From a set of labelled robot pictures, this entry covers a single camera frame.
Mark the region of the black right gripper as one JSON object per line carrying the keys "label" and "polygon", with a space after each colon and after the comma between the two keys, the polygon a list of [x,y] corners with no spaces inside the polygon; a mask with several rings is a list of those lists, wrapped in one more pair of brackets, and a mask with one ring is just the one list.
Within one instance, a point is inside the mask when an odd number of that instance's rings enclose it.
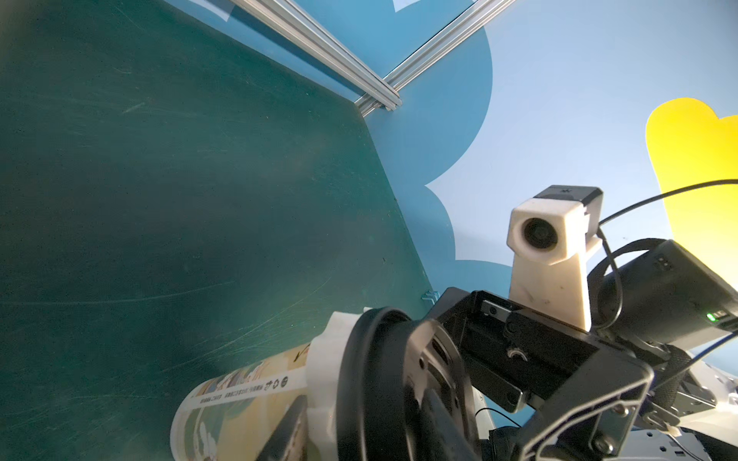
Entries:
{"label": "black right gripper", "polygon": [[482,290],[450,287],[426,317],[449,333],[491,401],[510,413],[542,405],[517,432],[513,460],[620,454],[655,376],[632,352]]}

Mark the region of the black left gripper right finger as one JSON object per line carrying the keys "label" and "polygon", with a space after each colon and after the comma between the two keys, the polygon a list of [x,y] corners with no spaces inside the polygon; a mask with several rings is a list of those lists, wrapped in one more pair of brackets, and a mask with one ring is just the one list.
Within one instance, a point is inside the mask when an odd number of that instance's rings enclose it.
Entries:
{"label": "black left gripper right finger", "polygon": [[420,413],[420,454],[422,460],[480,460],[436,391],[426,390]]}

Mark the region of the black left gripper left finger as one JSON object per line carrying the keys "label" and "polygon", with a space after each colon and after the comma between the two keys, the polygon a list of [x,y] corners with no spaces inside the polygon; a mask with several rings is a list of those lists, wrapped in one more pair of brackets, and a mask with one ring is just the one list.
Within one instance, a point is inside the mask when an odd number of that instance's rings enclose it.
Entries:
{"label": "black left gripper left finger", "polygon": [[308,459],[309,431],[308,398],[298,396],[273,431],[257,461],[306,461]]}

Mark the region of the printed paper milk tea cup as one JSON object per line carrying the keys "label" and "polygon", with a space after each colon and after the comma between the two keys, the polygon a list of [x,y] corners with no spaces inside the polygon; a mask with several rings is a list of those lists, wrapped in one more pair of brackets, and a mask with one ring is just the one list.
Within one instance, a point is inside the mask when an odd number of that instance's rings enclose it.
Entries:
{"label": "printed paper milk tea cup", "polygon": [[176,460],[255,460],[295,399],[307,393],[309,343],[211,378],[179,406]]}

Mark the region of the black plastic cup lid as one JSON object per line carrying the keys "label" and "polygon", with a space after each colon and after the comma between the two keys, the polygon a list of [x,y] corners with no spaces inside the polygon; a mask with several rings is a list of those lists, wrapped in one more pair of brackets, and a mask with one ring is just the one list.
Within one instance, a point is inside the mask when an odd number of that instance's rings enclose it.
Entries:
{"label": "black plastic cup lid", "polygon": [[445,328],[389,307],[371,310],[362,392],[363,460],[422,460],[420,413],[429,389],[482,457],[471,380]]}

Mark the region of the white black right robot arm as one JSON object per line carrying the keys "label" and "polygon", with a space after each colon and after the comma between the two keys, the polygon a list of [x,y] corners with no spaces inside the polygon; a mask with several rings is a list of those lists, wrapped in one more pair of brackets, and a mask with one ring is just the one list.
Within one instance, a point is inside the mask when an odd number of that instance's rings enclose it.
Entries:
{"label": "white black right robot arm", "polygon": [[737,293],[673,240],[624,247],[617,273],[598,264],[588,282],[599,326],[580,332],[485,291],[446,290],[430,311],[472,384],[509,412],[534,416],[499,429],[487,459],[609,460],[633,428],[668,431],[716,410],[688,349],[701,333],[737,334]]}

